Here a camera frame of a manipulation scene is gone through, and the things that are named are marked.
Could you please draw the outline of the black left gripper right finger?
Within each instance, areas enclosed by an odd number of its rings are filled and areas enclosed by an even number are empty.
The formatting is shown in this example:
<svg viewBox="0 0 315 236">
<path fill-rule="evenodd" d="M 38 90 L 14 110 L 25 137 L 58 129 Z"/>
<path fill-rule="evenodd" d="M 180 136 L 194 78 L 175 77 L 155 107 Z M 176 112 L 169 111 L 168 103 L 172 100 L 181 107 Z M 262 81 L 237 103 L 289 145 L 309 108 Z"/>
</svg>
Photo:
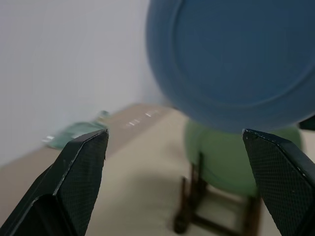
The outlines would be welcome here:
<svg viewBox="0 0 315 236">
<path fill-rule="evenodd" d="M 315 164 L 292 141 L 244 129 L 243 142 L 263 201 L 283 236 L 315 234 Z"/>
</svg>

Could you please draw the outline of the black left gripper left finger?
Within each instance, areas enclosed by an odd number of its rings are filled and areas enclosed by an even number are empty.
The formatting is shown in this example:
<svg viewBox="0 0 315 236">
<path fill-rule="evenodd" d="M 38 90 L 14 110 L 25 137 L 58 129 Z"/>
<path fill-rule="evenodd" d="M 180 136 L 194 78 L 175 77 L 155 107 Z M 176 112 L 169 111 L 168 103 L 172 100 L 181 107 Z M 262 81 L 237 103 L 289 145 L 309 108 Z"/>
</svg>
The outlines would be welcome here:
<svg viewBox="0 0 315 236">
<path fill-rule="evenodd" d="M 107 129 L 68 142 L 0 228 L 2 236 L 85 235 L 102 180 Z"/>
</svg>

